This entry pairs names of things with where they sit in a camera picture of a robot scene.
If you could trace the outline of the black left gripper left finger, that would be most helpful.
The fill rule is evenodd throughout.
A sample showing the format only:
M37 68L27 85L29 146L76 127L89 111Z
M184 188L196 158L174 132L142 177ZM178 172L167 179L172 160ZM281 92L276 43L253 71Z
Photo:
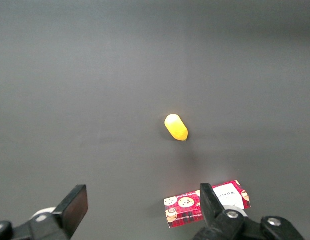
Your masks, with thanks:
M87 210L86 186L76 185L56 207L37 211L18 227L0 221L0 240L69 240Z

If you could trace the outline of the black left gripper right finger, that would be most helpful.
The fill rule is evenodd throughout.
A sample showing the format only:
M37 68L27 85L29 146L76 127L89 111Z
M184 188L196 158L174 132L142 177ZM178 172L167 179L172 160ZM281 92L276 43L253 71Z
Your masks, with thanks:
M200 185L201 212L205 221L195 240L302 240L293 224L279 216L252 221L238 207L223 206L208 183Z

